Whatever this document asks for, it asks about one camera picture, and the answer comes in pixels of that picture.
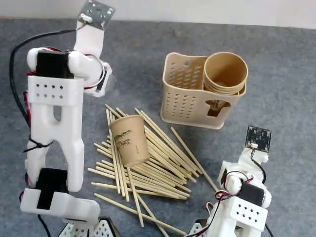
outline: white robotic arm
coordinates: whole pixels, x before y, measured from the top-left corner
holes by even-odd
[[[218,182],[227,191],[216,193],[219,201],[210,217],[205,223],[197,221],[186,237],[261,236],[268,215],[266,208],[272,199],[264,185],[266,174],[261,167],[262,162],[268,161],[270,139],[270,131],[248,128],[246,147],[238,162],[222,163]]]
[[[84,233],[89,230],[92,235],[99,222],[99,204],[69,192],[78,192],[83,183],[83,93],[100,97],[113,87],[112,69],[99,59],[104,30],[113,13],[113,8],[89,0],[79,14],[73,51],[41,47],[31,49],[27,56],[32,119],[25,165],[33,188],[24,190],[20,208],[61,217],[69,223],[69,230],[73,229],[68,236],[74,236],[78,229]],[[54,106],[61,107],[60,121],[54,118]],[[46,168],[45,156],[53,141],[62,148],[67,170]]]

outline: pile of chopsticks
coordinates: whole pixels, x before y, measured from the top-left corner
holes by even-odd
[[[108,125],[110,125],[110,123],[115,119],[128,115],[119,108],[114,110],[107,104],[105,106],[107,107],[106,115]],[[215,191],[218,191],[218,189],[173,127],[171,128],[171,131],[187,151],[190,158],[144,111],[138,110],[137,108],[135,108],[135,110],[144,118],[144,121],[152,129],[151,130],[149,127],[145,126],[145,134],[150,153],[149,160],[131,167],[124,167],[112,137],[112,133],[109,130],[107,140],[103,141],[101,145],[97,143],[94,143],[94,145],[97,148],[97,152],[110,158],[112,162],[102,160],[101,162],[96,163],[95,169],[88,168],[88,171],[116,181],[116,185],[91,183],[92,185],[116,189],[119,194],[122,194],[122,196],[126,198],[126,201],[129,201],[128,192],[132,192],[137,210],[126,207],[100,194],[94,195],[127,211],[138,214],[142,227],[144,226],[143,218],[145,218],[155,222],[165,237],[167,237],[168,234],[165,232],[163,227],[185,235],[186,233],[184,231],[157,220],[140,197],[140,194],[174,199],[187,199],[190,197],[191,192],[190,189],[185,187],[187,181],[191,180],[196,183],[197,181],[195,178],[199,177],[201,174],[206,177]],[[141,213],[139,202],[141,202],[150,216]]]

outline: floor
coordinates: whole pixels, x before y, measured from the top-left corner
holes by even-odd
[[[18,195],[25,188],[22,151],[28,128],[14,103],[8,83],[8,59],[12,48],[24,39],[42,32],[74,27],[74,20],[0,20],[0,233],[2,236],[45,236],[35,215],[21,213]],[[264,164],[266,185],[273,200],[267,223],[276,237],[313,237],[316,233],[316,31],[261,26],[232,26],[190,23],[112,22],[104,40],[101,59],[110,63],[118,82],[115,91],[102,98],[85,96],[82,138],[85,168],[103,159],[93,142],[105,140],[107,123],[104,103],[134,113],[134,107],[147,112],[170,136],[170,125],[159,117],[162,72],[166,55],[211,55],[231,51],[241,55],[249,66],[247,94],[231,112],[221,130],[175,125],[209,175],[216,179],[222,160],[237,161],[249,124],[273,131],[270,160]],[[26,53],[32,47],[53,46],[71,49],[75,35],[37,40],[17,54],[15,76],[20,95],[27,88]],[[47,164],[65,167],[58,144],[52,145]],[[114,190],[90,185],[92,181],[111,183],[85,172],[80,198],[101,205],[101,214],[110,216],[121,236],[161,236],[155,225],[145,222],[142,229],[136,215],[96,199],[95,191],[126,203]],[[214,191],[204,177],[190,182],[187,201],[171,201],[143,196],[158,219],[189,231],[193,222],[206,218],[203,208],[214,201]],[[52,236],[64,223],[43,217]]]

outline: paper cup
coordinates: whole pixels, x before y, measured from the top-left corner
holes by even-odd
[[[110,124],[110,130],[125,166],[149,159],[144,119],[141,116],[119,118]]]
[[[247,64],[234,53],[215,53],[208,57],[204,65],[204,87],[214,93],[236,94],[244,87],[247,77]]]

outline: circuit board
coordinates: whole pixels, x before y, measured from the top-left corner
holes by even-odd
[[[254,148],[262,152],[269,152],[270,150],[271,131],[259,127],[248,126],[245,147],[254,148],[251,144],[257,144]]]

